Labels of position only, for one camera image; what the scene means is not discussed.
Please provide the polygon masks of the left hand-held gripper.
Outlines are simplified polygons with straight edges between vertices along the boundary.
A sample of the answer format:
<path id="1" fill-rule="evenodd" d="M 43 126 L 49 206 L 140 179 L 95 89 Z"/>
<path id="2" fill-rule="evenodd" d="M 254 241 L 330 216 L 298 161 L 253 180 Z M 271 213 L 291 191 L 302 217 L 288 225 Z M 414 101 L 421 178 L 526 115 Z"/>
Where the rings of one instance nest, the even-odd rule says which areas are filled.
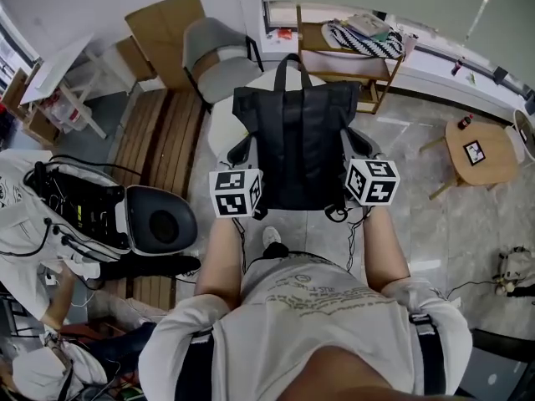
<path id="1" fill-rule="evenodd" d="M 257 139 L 249 135 L 227 153 L 232 168 L 257 168 Z M 259 169 L 219 170 L 209 174 L 211 203 L 216 218 L 251 217 L 262 220 L 268 209 L 260 204 L 262 176 Z"/>

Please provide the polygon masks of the black backpack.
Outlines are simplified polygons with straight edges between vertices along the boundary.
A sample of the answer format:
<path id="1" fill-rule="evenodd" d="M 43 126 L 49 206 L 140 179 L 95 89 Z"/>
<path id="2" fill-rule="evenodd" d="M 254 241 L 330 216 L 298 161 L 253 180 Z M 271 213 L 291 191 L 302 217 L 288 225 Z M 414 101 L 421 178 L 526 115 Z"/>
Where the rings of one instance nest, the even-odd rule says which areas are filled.
<path id="1" fill-rule="evenodd" d="M 256 140 L 263 172 L 257 219 L 270 210 L 347 218 L 342 133 L 355 116 L 359 90 L 346 81 L 313 85 L 295 53 L 279 63 L 272 90 L 235 89 L 232 112 Z"/>

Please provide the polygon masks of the grey chair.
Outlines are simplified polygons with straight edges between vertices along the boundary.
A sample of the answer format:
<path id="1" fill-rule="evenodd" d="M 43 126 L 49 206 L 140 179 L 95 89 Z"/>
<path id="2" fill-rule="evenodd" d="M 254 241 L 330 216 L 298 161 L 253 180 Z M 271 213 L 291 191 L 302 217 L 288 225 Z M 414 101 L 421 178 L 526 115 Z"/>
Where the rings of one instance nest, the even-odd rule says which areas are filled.
<path id="1" fill-rule="evenodd" d="M 226 48 L 239 48 L 244 54 L 218 61 L 198 76 L 193 74 L 203 59 Z M 185 29 L 182 68 L 208 111 L 214 104 L 230 97 L 234 89 L 249 84 L 264 73 L 256 41 L 216 18 L 197 19 Z"/>

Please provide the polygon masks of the wooden shelf rack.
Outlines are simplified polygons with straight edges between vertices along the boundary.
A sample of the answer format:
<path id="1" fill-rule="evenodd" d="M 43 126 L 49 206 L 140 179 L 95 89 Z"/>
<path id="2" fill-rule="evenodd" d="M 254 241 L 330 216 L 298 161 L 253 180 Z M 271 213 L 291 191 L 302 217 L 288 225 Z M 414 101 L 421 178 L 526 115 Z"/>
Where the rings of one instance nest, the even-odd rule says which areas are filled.
<path id="1" fill-rule="evenodd" d="M 302 7 L 296 7 L 298 55 L 310 74 L 326 81 L 359 82 L 361 95 L 357 111 L 376 114 L 403 62 L 397 58 L 369 56 L 346 48 L 333 48 L 322 33 L 320 23 L 302 19 Z"/>

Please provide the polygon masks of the person's white shoe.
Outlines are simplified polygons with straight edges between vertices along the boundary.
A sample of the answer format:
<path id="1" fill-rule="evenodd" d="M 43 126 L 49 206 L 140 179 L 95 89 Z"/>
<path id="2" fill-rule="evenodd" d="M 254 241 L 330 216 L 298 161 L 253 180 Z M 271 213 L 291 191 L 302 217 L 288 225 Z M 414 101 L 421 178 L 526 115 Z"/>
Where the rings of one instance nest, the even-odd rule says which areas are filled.
<path id="1" fill-rule="evenodd" d="M 281 242 L 281 236 L 278 230 L 273 226 L 266 226 L 262 232 L 262 244 L 265 249 L 275 243 Z"/>

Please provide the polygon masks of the wooden slatted panel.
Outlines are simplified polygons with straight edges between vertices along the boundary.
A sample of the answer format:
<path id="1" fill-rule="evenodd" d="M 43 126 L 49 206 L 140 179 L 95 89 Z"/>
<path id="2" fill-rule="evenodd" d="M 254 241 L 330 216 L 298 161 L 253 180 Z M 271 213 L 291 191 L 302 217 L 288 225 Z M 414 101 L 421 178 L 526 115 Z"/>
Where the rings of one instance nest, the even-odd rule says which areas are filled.
<path id="1" fill-rule="evenodd" d="M 160 89 L 136 100 L 113 163 L 124 186 L 148 185 L 187 196 L 204 112 L 190 90 Z"/>

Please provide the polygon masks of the black white patterned cloth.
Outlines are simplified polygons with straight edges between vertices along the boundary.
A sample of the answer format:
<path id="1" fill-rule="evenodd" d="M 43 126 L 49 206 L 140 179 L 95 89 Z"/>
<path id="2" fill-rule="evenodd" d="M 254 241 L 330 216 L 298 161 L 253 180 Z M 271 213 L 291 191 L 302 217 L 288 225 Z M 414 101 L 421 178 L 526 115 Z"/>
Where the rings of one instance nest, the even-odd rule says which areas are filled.
<path id="1" fill-rule="evenodd" d="M 323 23 L 320 32 L 328 46 L 334 49 L 349 50 L 377 58 L 403 58 L 405 56 L 403 38 L 393 29 L 381 34 L 379 38 L 367 38 L 345 27 L 338 20 L 332 20 Z"/>

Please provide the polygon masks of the white window sill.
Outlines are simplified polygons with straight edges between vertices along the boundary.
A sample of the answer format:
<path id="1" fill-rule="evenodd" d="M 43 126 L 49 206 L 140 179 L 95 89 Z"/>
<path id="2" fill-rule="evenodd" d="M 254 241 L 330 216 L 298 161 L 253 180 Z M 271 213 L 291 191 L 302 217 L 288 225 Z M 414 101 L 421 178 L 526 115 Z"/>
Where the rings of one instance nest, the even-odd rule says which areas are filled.
<path id="1" fill-rule="evenodd" d="M 386 22 L 415 43 L 392 87 L 463 104 L 503 119 L 515 109 L 524 111 L 529 99 L 535 98 L 535 92 L 511 74 L 495 80 L 496 65 L 431 28 L 395 15 L 388 15 Z M 452 76 L 451 69 L 459 58 L 464 64 Z"/>

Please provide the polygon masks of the black white printed card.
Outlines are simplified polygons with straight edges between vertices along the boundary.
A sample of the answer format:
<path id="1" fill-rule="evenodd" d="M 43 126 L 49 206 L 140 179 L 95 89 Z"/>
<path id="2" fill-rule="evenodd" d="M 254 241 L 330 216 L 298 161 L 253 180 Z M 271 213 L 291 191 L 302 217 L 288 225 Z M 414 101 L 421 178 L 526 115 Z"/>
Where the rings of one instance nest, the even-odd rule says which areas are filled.
<path id="1" fill-rule="evenodd" d="M 471 166 L 477 165 L 486 159 L 484 151 L 478 140 L 474 140 L 471 143 L 464 145 L 463 150 L 465 151 Z"/>

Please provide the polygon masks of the small round wooden table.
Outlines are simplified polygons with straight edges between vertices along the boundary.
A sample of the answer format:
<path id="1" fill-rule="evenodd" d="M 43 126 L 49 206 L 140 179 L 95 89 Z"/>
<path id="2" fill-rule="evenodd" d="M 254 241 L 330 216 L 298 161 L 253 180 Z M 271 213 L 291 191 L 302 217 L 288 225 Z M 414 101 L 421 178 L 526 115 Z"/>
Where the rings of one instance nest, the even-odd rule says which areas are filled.
<path id="1" fill-rule="evenodd" d="M 451 187 L 493 186 L 517 178 L 520 165 L 513 143 L 506 130 L 496 124 L 477 121 L 450 121 L 441 137 L 422 145 L 422 153 L 439 144 L 445 144 L 453 176 L 429 195 L 434 200 Z"/>

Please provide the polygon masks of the small cardboard box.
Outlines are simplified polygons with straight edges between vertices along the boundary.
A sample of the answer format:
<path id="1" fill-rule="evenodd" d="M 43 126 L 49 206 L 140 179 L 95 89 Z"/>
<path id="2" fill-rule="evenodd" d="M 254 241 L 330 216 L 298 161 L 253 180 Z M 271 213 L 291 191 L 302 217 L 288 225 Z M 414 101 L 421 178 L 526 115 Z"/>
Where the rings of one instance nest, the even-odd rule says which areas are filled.
<path id="1" fill-rule="evenodd" d="M 145 57 L 133 36 L 120 40 L 115 47 L 136 81 L 143 82 L 157 77 L 153 65 Z"/>

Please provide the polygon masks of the person's white printed shirt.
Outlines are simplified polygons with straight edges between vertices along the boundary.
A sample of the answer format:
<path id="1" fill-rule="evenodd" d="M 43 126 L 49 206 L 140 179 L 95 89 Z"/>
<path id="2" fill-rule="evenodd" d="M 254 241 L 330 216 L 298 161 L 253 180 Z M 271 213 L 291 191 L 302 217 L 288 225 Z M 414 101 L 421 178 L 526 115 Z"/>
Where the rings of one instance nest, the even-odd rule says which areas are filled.
<path id="1" fill-rule="evenodd" d="M 344 348 L 393 388 L 424 391 L 423 357 L 410 315 L 428 315 L 441 339 L 446 392 L 461 383 L 472 350 L 466 319 L 429 282 L 408 277 L 375 292 L 316 256 L 253 263 L 231 309 L 202 294 L 180 301 L 155 327 L 139 359 L 147 401 L 174 401 L 191 340 L 214 339 L 213 401 L 276 401 L 312 354 Z"/>

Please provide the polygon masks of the white trestle table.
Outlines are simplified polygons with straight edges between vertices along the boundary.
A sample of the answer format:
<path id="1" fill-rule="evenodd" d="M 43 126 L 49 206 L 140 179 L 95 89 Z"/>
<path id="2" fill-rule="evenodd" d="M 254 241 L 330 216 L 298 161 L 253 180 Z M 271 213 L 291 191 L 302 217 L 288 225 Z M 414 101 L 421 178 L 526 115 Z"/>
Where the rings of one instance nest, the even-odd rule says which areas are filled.
<path id="1" fill-rule="evenodd" d="M 101 63 L 88 48 L 93 36 L 92 33 L 85 35 L 63 47 L 51 57 L 46 58 L 39 65 L 35 74 L 32 74 L 32 79 L 29 81 L 20 104 L 29 104 L 30 106 L 34 104 L 35 106 L 38 106 L 41 101 L 48 99 L 56 89 L 59 89 L 61 94 L 70 102 L 74 109 L 77 110 L 78 115 L 82 117 L 82 119 L 101 139 L 105 140 L 107 134 L 94 121 L 91 111 L 84 104 L 87 95 L 91 92 L 92 88 L 98 82 L 100 75 L 106 68 L 105 64 Z M 75 60 L 81 54 L 85 54 L 94 64 L 94 75 L 82 88 L 81 94 L 77 95 L 74 92 L 74 88 L 69 87 L 64 78 Z"/>

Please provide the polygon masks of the stack of cardboard boxes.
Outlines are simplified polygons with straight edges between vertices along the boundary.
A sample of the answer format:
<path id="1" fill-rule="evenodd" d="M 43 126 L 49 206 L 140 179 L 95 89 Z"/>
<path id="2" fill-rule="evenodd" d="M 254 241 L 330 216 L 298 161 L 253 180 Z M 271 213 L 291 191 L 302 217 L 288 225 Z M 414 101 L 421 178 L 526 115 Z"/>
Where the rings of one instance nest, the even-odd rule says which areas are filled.
<path id="1" fill-rule="evenodd" d="M 17 69 L 0 97 L 0 104 L 23 123 L 23 132 L 26 135 L 46 149 L 53 148 L 58 142 L 60 130 L 40 109 L 30 109 L 29 104 L 22 104 L 29 82 L 28 75 L 22 69 Z"/>

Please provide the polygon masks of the glass window with frame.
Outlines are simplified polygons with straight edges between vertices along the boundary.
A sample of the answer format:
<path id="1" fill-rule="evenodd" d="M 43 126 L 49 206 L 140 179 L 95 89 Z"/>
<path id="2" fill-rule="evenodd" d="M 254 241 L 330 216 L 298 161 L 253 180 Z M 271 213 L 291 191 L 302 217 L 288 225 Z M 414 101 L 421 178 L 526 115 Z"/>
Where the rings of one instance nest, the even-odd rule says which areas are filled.
<path id="1" fill-rule="evenodd" d="M 39 59 L 37 52 L 0 5 L 0 92 L 7 88 L 19 69 L 30 75 Z"/>

